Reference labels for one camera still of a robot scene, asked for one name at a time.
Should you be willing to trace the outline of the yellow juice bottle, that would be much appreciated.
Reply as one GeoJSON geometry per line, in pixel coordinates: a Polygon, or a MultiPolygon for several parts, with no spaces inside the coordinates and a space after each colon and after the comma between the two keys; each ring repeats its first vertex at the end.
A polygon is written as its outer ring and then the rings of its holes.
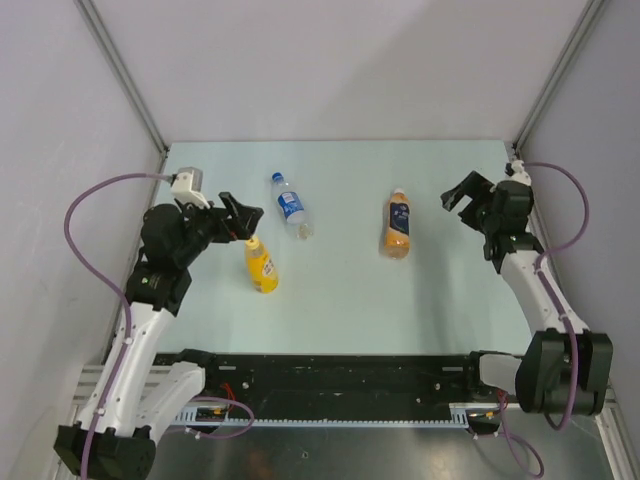
{"type": "Polygon", "coordinates": [[[277,288],[279,278],[275,265],[257,235],[245,241],[245,261],[252,284],[258,292],[268,294],[277,288]]]}

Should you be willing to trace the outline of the orange tea bottle blue label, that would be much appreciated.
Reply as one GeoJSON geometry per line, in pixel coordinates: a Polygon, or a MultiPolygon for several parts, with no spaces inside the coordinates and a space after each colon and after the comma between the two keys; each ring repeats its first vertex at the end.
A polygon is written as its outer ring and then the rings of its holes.
{"type": "Polygon", "coordinates": [[[410,202],[402,188],[391,193],[383,220],[381,252],[392,259],[404,259],[410,251],[410,202]]]}

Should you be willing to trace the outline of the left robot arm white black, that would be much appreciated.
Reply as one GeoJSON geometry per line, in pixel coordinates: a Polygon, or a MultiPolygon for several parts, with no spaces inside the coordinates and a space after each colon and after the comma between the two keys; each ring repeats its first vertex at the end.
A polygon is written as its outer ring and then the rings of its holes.
{"type": "Polygon", "coordinates": [[[143,216],[142,246],[125,290],[111,351],[85,407],[71,426],[61,426],[54,450],[82,479],[144,479],[157,445],[194,398],[207,400],[221,376],[206,365],[181,361],[149,393],[145,382],[158,342],[177,318],[191,285],[189,268],[211,244],[248,240],[264,212],[230,193],[221,206],[187,201],[156,205],[143,216]]]}

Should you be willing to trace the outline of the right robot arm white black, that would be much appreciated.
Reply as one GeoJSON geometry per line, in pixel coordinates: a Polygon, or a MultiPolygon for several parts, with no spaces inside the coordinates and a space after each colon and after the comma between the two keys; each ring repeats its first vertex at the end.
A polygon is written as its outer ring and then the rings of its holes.
{"type": "Polygon", "coordinates": [[[613,344],[580,319],[552,277],[547,253],[529,229],[529,175],[511,171],[492,183],[473,171],[442,194],[442,206],[451,211],[463,198],[470,202],[461,221],[483,235],[484,257],[514,293],[532,333],[522,355],[478,353],[478,366],[461,376],[463,393],[484,401],[500,389],[515,396],[523,411],[546,417],[599,414],[613,344]]]}

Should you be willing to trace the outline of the clear water bottle blue label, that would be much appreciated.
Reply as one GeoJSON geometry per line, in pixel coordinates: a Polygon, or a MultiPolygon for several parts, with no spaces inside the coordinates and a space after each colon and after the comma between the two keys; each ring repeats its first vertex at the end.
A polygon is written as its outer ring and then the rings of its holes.
{"type": "Polygon", "coordinates": [[[295,236],[306,240],[313,235],[309,214],[297,190],[280,172],[271,176],[273,197],[285,224],[295,236]]]}

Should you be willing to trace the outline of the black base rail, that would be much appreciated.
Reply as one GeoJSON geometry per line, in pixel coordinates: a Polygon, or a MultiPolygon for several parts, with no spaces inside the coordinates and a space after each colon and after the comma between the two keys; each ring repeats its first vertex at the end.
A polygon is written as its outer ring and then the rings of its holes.
{"type": "Polygon", "coordinates": [[[232,391],[259,419],[443,419],[451,403],[495,404],[482,384],[478,357],[160,353],[205,370],[207,395],[232,391]]]}

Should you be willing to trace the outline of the right aluminium frame post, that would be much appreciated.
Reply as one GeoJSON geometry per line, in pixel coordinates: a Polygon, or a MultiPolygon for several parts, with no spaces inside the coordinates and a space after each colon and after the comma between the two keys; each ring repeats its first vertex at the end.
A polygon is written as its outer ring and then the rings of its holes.
{"type": "Polygon", "coordinates": [[[512,140],[511,145],[513,151],[517,155],[520,154],[534,132],[537,124],[544,116],[545,111],[548,109],[551,101],[578,59],[581,51],[586,46],[590,35],[609,4],[610,1],[607,0],[589,0],[586,2],[586,5],[571,30],[567,41],[554,62],[542,89],[537,95],[516,136],[512,140]]]}

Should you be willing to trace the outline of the aluminium frame post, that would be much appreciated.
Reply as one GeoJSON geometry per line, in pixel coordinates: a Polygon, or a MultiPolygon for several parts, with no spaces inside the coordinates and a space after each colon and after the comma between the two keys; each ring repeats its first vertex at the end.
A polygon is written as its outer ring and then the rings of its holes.
{"type": "Polygon", "coordinates": [[[571,30],[567,41],[554,62],[542,89],[537,95],[516,136],[512,140],[511,145],[513,151],[517,155],[520,154],[534,132],[537,124],[544,116],[545,111],[548,109],[551,101],[578,59],[581,51],[586,46],[590,35],[609,4],[610,1],[607,0],[589,0],[586,2],[586,5],[571,30]]]}
{"type": "Polygon", "coordinates": [[[141,95],[134,78],[126,66],[119,49],[109,33],[96,4],[91,0],[75,0],[74,4],[85,22],[96,45],[101,51],[116,82],[120,86],[125,98],[129,102],[135,116],[141,122],[143,129],[151,140],[155,149],[164,155],[168,146],[163,139],[153,116],[141,95]]]}

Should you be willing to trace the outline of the left aluminium frame post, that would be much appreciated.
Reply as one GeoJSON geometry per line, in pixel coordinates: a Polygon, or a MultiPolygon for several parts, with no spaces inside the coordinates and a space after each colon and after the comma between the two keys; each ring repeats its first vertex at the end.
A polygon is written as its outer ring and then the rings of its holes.
{"type": "Polygon", "coordinates": [[[141,122],[143,129],[151,140],[155,149],[164,155],[168,146],[163,139],[153,116],[141,95],[134,78],[126,66],[119,49],[109,33],[96,4],[91,0],[75,0],[74,4],[85,22],[96,45],[101,51],[116,82],[120,86],[125,98],[129,102],[135,116],[141,122]]]}

